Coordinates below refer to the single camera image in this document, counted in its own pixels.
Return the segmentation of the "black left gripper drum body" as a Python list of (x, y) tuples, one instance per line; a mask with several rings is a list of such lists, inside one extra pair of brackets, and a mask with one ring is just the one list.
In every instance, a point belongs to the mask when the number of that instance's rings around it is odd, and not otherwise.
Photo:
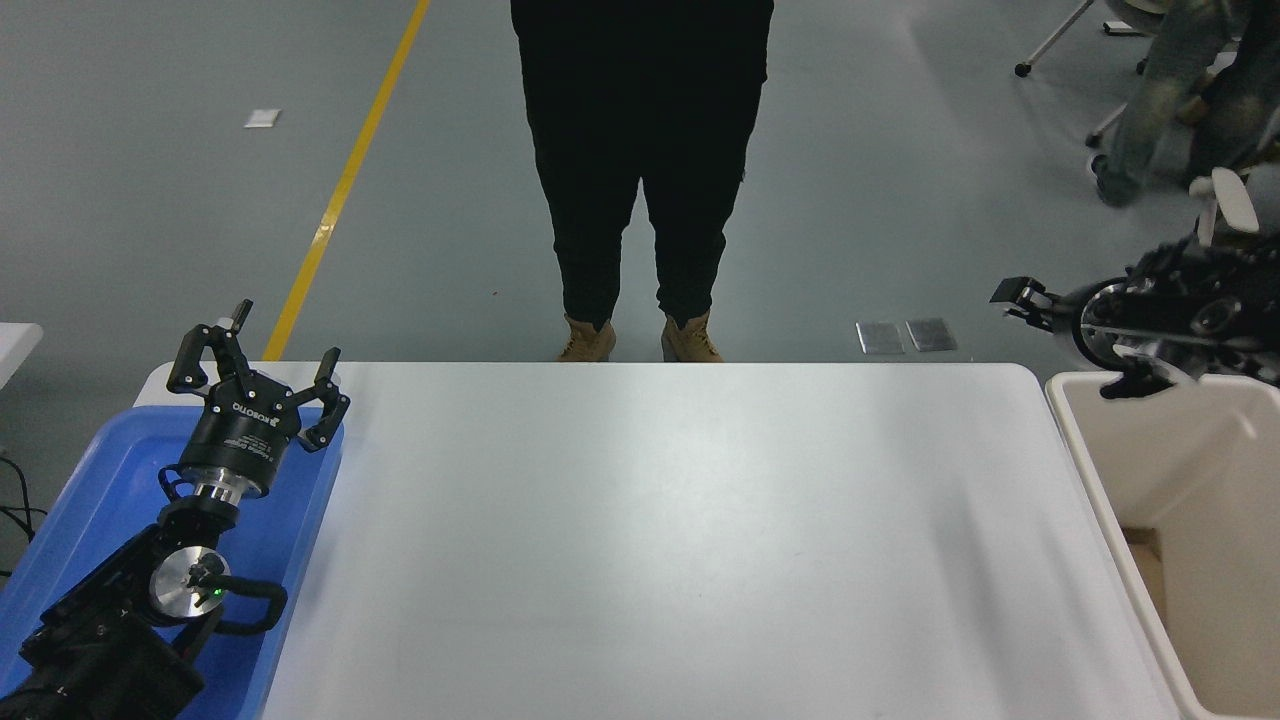
[(182, 484), (211, 484), (230, 478), (238, 492), (264, 497), (300, 430), (300, 413), (287, 407), (292, 388), (252, 373), (248, 389), (230, 377), (205, 397), (205, 409), (178, 461)]

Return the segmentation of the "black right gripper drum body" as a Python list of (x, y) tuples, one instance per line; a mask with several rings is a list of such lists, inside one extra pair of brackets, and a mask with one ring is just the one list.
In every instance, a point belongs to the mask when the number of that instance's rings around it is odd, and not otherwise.
[(1093, 319), (1094, 301), (1116, 293), (1124, 287), (1121, 278), (1107, 278), (1085, 284), (1070, 293), (1070, 351), (1079, 368), (1106, 372), (1120, 372), (1125, 361), (1115, 352), (1115, 337), (1105, 331), (1089, 327)]

